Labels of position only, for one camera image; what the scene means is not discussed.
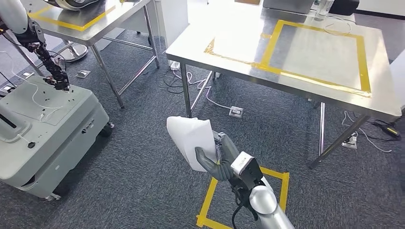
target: bottle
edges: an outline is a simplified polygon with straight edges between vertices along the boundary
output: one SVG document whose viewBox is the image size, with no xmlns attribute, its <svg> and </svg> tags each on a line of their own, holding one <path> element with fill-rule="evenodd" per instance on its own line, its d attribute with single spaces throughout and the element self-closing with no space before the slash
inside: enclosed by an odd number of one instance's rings
<svg viewBox="0 0 405 229">
<path fill-rule="evenodd" d="M 329 10 L 335 0 L 321 0 L 318 6 L 315 17 L 325 19 L 328 16 Z"/>
</svg>

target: stainless steel table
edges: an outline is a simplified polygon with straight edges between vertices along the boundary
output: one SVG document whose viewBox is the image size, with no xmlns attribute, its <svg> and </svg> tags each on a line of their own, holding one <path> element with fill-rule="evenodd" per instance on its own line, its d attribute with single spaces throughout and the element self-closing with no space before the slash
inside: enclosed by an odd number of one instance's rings
<svg viewBox="0 0 405 229">
<path fill-rule="evenodd" d="M 241 3 L 210 7 L 211 15 L 190 25 L 166 51 L 181 63 L 188 117 L 216 72 L 320 101 L 314 168 L 370 116 L 387 121 L 401 116 L 380 30 Z M 192 104 L 186 64 L 211 70 Z M 362 114 L 326 150 L 324 103 Z"/>
<path fill-rule="evenodd" d="M 58 7 L 51 6 L 43 1 L 35 1 L 32 4 L 30 0 L 22 0 L 22 3 L 28 15 L 39 23 L 41 28 L 46 34 L 54 37 L 59 37 L 68 42 L 62 49 L 65 50 L 72 45 L 72 42 L 88 46 L 93 51 L 94 55 L 101 68 L 105 72 L 108 83 L 116 96 L 121 108 L 124 108 L 122 102 L 122 93 L 143 73 L 143 71 L 152 63 L 155 62 L 157 68 L 159 68 L 159 60 L 156 51 L 156 44 L 153 39 L 153 33 L 150 26 L 149 15 L 147 6 L 151 0 L 131 0 L 121 3 L 120 0 L 100 0 L 97 3 L 91 4 L 88 7 L 83 8 L 80 11 L 62 10 Z M 145 13 L 146 24 L 149 31 L 149 37 L 151 38 L 151 46 L 147 47 L 127 41 L 122 41 L 114 38 L 104 37 L 108 32 L 113 30 L 123 21 L 128 19 L 132 14 L 142 9 Z M 124 85 L 121 90 L 117 90 L 112 77 L 106 68 L 100 52 L 97 49 L 95 43 L 100 39 L 107 39 L 113 42 L 126 44 L 132 47 L 137 47 L 153 52 L 153 56 L 147 61 L 147 63 Z"/>
</svg>

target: yellow tape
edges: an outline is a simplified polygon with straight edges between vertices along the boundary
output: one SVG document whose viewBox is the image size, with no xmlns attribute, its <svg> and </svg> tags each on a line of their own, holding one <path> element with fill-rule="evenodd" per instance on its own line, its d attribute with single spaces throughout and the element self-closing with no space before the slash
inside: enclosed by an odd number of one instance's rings
<svg viewBox="0 0 405 229">
<path fill-rule="evenodd" d="M 279 172 L 276 172 L 274 170 L 271 170 L 271 169 L 268 169 L 268 168 L 265 168 L 265 167 L 260 167 L 260 171 L 262 171 L 263 174 L 266 174 L 266 175 L 269 175 L 269 176 L 272 176 L 272 177 L 276 177 L 278 179 L 284 179 L 284 174 L 283 173 L 279 173 Z"/>
<path fill-rule="evenodd" d="M 237 59 L 234 59 L 234 58 L 231 58 L 231 57 L 227 57 L 227 56 L 223 56 L 223 55 L 214 53 L 213 49 L 214 49 L 214 45 L 215 45 L 215 38 L 209 43 L 209 45 L 207 46 L 207 48 L 205 49 L 204 52 L 208 53 L 210 55 L 214 55 L 214 56 L 217 56 L 217 57 L 227 59 L 227 60 L 249 64 L 252 67 L 255 67 L 255 68 L 263 70 L 263 71 L 275 73 L 275 74 L 278 74 L 278 75 L 289 76 L 291 78 L 304 80 L 304 81 L 307 81 L 307 82 L 310 82 L 310 83 L 326 86 L 326 87 L 329 87 L 329 88 L 332 88 L 332 89 L 335 89 L 335 90 L 345 91 L 345 92 L 349 92 L 349 93 L 352 93 L 352 94 L 357 94 L 357 95 L 360 95 L 360 96 L 363 96 L 363 97 L 371 98 L 372 94 L 371 94 L 370 80 L 369 80 L 369 77 L 368 77 L 364 38 L 362 36 L 355 35 L 355 34 L 350 34 L 350 33 L 342 35 L 342 36 L 345 36 L 345 37 L 351 37 L 351 38 L 356 39 L 357 60 L 358 60 L 358 63 L 359 63 L 360 85 L 361 85 L 361 89 L 356 89 L 356 88 L 343 86 L 343 85 L 340 85 L 340 84 L 337 84 L 337 83 L 333 83 L 333 82 L 321 80 L 321 79 L 318 79 L 318 78 L 309 77 L 309 76 L 306 76 L 306 75 L 293 73 L 293 72 L 289 72 L 289 71 L 285 71 L 285 70 L 282 70 L 282 69 L 278 69 L 278 68 L 269 66 L 271 56 L 273 55 L 274 49 L 276 47 L 277 40 L 278 40 L 278 38 L 280 36 L 281 30 L 283 29 L 283 25 L 289 25 L 289 26 L 294 26 L 294 27 L 299 27 L 299 28 L 304 28 L 304 29 L 310 29 L 310 30 L 314 30 L 314 31 L 325 32 L 324 29 L 322 29 L 322 28 L 318 28 L 318 27 L 314 27 L 314 26 L 308 26 L 308 25 L 304 25 L 304 24 L 298 24 L 298 23 L 294 23 L 294 22 L 290 22 L 290 21 L 278 20 L 276 26 L 274 27 L 272 35 L 268 35 L 268 34 L 264 34 L 264 33 L 261 34 L 261 37 L 269 38 L 270 40 L 269 40 L 269 43 L 267 44 L 267 47 L 266 47 L 266 49 L 265 49 L 265 51 L 263 53 L 263 57 L 262 57 L 262 60 L 260 61 L 260 63 L 241 61 L 241 60 L 237 60 Z"/>
<path fill-rule="evenodd" d="M 269 175 L 269 176 L 281 179 L 281 191 L 280 191 L 279 205 L 280 205 L 280 208 L 285 212 L 286 204 L 287 204 L 287 195 L 288 195 L 289 173 L 279 173 L 279 172 L 276 172 L 276 171 L 273 171 L 271 169 L 264 168 L 264 167 L 260 167 L 260 170 L 265 175 Z M 215 191 L 217 184 L 218 184 L 218 180 L 216 180 L 215 178 L 212 178 L 210 185 L 208 187 L 208 190 L 207 190 L 207 194 L 205 195 L 205 200 L 202 204 L 200 214 L 197 215 L 196 225 L 200 228 L 202 228 L 203 226 L 207 226 L 207 227 L 213 228 L 213 229 L 232 229 L 224 224 L 218 223 L 212 219 L 207 218 L 208 209 L 210 208 L 211 201 L 213 199 L 214 191 Z"/>
<path fill-rule="evenodd" d="M 217 221 L 214 221 L 212 219 L 206 219 L 205 220 L 205 226 L 213 229 L 232 229 L 222 223 L 218 223 Z"/>
<path fill-rule="evenodd" d="M 40 16 L 41 13 L 47 11 L 49 8 L 44 8 L 34 14 L 28 14 L 31 18 L 33 19 L 38 19 L 41 21 L 45 21 L 48 23 L 52 23 L 52 24 L 56 24 L 59 26 L 63 26 L 72 30 L 77 30 L 77 31 L 85 31 L 87 28 L 89 28 L 90 26 L 94 25 L 96 22 L 98 22 L 100 19 L 102 19 L 103 17 L 105 17 L 107 14 L 109 14 L 112 10 L 115 9 L 115 6 L 111 7 L 110 9 L 106 10 L 105 12 L 101 13 L 100 15 L 98 15 L 97 17 L 95 17 L 93 20 L 91 20 L 90 22 L 88 22 L 86 25 L 84 26 L 80 26 L 80 25 L 75 25 L 75 24 L 70 24 L 64 21 L 58 21 L 58 20 L 54 20 L 51 18 L 47 18 L 44 16 Z"/>
<path fill-rule="evenodd" d="M 45 11 L 47 11 L 47 10 L 49 10 L 51 8 L 51 6 L 50 5 L 48 5 L 47 7 L 44 7 L 44 8 L 42 8 L 42 9 L 40 9 L 39 11 L 37 11 L 37 12 L 34 12 L 34 13 L 28 13 L 28 16 L 30 16 L 30 17 L 35 17 L 35 16 L 37 16 L 37 15 L 40 15 L 41 13 L 43 13 L 43 12 L 45 12 Z"/>
<path fill-rule="evenodd" d="M 364 45 L 364 38 L 362 36 L 356 36 L 357 41 L 357 62 L 359 63 L 360 73 L 360 85 L 362 91 L 371 92 L 370 80 L 368 78 L 367 60 L 366 60 L 366 48 Z"/>
<path fill-rule="evenodd" d="M 280 208 L 286 212 L 287 206 L 287 195 L 288 195 L 288 182 L 290 180 L 290 173 L 283 174 L 283 181 L 281 182 L 281 192 L 280 192 Z"/>
<path fill-rule="evenodd" d="M 270 41 L 268 42 L 268 45 L 265 49 L 262 61 L 260 62 L 262 65 L 268 66 L 270 64 L 271 56 L 273 55 L 274 48 L 276 47 L 276 43 L 277 43 L 278 37 L 280 36 L 282 29 L 283 29 L 283 23 L 280 23 L 280 21 L 278 21 L 276 26 L 274 27 L 273 34 L 271 35 Z"/>
<path fill-rule="evenodd" d="M 206 223 L 208 209 L 210 208 L 211 200 L 214 196 L 216 184 L 218 184 L 218 180 L 212 178 L 210 186 L 207 190 L 207 195 L 205 196 L 204 203 L 202 204 L 200 214 L 197 216 L 197 226 L 199 226 L 200 228 L 202 228 Z"/>
</svg>

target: humanoid robot arm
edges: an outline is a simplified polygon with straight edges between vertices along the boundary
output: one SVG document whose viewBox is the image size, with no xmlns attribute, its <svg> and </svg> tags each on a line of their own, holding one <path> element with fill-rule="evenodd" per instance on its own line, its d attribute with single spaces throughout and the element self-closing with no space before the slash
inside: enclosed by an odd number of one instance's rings
<svg viewBox="0 0 405 229">
<path fill-rule="evenodd" d="M 242 206 L 249 209 L 255 220 L 260 219 L 263 229 L 293 229 L 286 214 L 277 203 L 273 189 L 263 177 L 256 159 L 249 154 L 239 153 L 232 140 L 224 133 L 219 133 L 216 140 L 221 153 L 220 164 L 216 164 L 204 155 L 200 147 L 195 148 L 198 162 L 217 180 L 228 180 L 232 191 Z M 234 212 L 232 224 L 237 211 Z"/>
<path fill-rule="evenodd" d="M 66 72 L 53 62 L 46 50 L 41 27 L 28 17 L 22 3 L 19 0 L 1 0 L 0 19 L 15 34 L 18 42 L 29 52 L 35 53 L 51 73 L 52 76 L 44 78 L 44 81 L 55 86 L 56 90 L 68 91 L 69 79 Z"/>
</svg>

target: white cable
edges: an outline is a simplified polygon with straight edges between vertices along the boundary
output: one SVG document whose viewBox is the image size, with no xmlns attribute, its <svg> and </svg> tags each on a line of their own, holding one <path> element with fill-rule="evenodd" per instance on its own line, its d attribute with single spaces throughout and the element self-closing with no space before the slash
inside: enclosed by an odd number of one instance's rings
<svg viewBox="0 0 405 229">
<path fill-rule="evenodd" d="M 37 106 L 39 106 L 39 107 L 46 108 L 46 109 L 55 109 L 54 111 L 52 111 L 51 113 L 49 113 L 46 117 L 48 117 L 50 114 L 53 114 L 55 111 L 57 111 L 57 110 L 59 110 L 59 109 L 61 109 L 61 108 L 63 107 L 63 106 L 59 106 L 59 107 L 47 107 L 47 106 L 42 106 L 42 105 L 38 104 L 38 103 L 35 101 L 35 99 L 34 99 L 35 95 L 37 94 L 37 92 L 38 92 L 38 90 L 39 90 L 38 85 L 36 85 L 36 84 L 34 84 L 34 83 L 31 83 L 31 82 L 29 82 L 28 80 L 26 80 L 26 79 L 24 79 L 24 78 L 18 76 L 18 75 L 14 72 L 14 60 L 12 59 L 12 57 L 11 57 L 11 56 L 9 55 L 9 53 L 6 52 L 6 51 L 0 51 L 0 52 L 5 53 L 5 54 L 10 58 L 10 60 L 11 60 L 11 72 L 12 72 L 15 76 L 17 76 L 18 78 L 24 80 L 25 82 L 27 82 L 27 83 L 29 83 L 29 84 L 31 84 L 31 85 L 34 85 L 34 86 L 37 88 L 37 89 L 35 90 L 34 94 L 32 95 L 32 101 L 33 101 Z"/>
<path fill-rule="evenodd" d="M 177 78 L 181 79 L 181 76 L 177 75 L 175 71 L 173 71 L 173 74 L 174 74 Z M 195 81 L 195 82 L 192 83 L 192 82 L 191 82 L 192 73 L 191 73 L 191 72 L 187 72 L 186 75 L 187 75 L 187 82 L 188 82 L 190 85 L 193 85 L 193 84 L 198 83 L 197 89 L 202 89 L 202 87 L 200 87 L 200 84 L 201 84 L 202 82 L 205 82 L 205 79 L 204 79 L 204 80 L 198 80 L 198 81 Z M 220 106 L 220 107 L 223 107 L 223 108 L 227 108 L 227 109 L 232 110 L 231 107 L 227 107 L 227 106 L 218 104 L 218 103 L 214 102 L 213 100 L 211 100 L 210 98 L 208 98 L 208 94 L 210 93 L 211 86 L 205 87 L 205 89 L 208 89 L 207 94 L 205 94 L 205 98 L 206 98 L 208 101 L 210 101 L 211 103 L 213 103 L 213 104 L 215 104 L 215 105 L 217 105 L 217 106 Z"/>
<path fill-rule="evenodd" d="M 349 113 L 347 113 L 347 111 L 344 111 L 344 119 L 343 119 L 343 121 L 342 121 L 342 125 L 349 126 L 349 125 L 347 125 L 347 124 L 343 124 L 344 121 L 346 120 L 346 117 L 348 117 L 351 122 L 354 122 L 354 121 L 353 121 L 352 118 L 350 118 Z M 379 149 L 380 151 L 385 152 L 385 153 L 391 153 L 391 152 L 392 152 L 392 150 L 383 150 L 383 149 L 380 149 L 378 146 L 376 146 L 376 145 L 374 144 L 374 142 L 372 142 L 372 141 L 368 138 L 367 134 L 366 134 L 361 128 L 359 128 L 359 130 L 361 130 L 361 131 L 363 132 L 364 136 L 366 136 L 366 138 L 367 138 L 367 141 L 369 141 L 374 147 L 376 147 L 377 149 Z"/>
<path fill-rule="evenodd" d="M 342 18 L 339 18 L 339 17 L 328 17 L 328 18 L 335 18 L 335 19 L 338 19 L 338 20 L 341 20 L 341 21 L 351 21 L 351 20 L 342 19 Z M 336 31 L 333 31 L 333 32 L 332 32 L 332 31 L 327 30 L 327 28 L 328 28 L 329 26 L 332 26 L 332 25 L 334 25 L 334 24 L 335 24 L 335 23 L 332 23 L 332 24 L 329 24 L 329 25 L 323 27 L 323 30 L 324 30 L 325 32 L 329 33 L 329 34 L 336 35 L 336 36 L 347 35 L 347 34 L 351 33 L 351 31 L 352 31 L 352 25 L 350 25 L 350 23 L 348 23 L 348 22 L 346 22 L 346 24 L 349 26 L 349 31 L 347 31 L 347 32 L 336 32 Z"/>
<path fill-rule="evenodd" d="M 20 137 L 22 140 L 28 142 L 28 144 L 30 143 L 27 139 L 25 139 L 23 136 L 21 136 L 20 134 L 17 134 L 18 137 Z"/>
</svg>

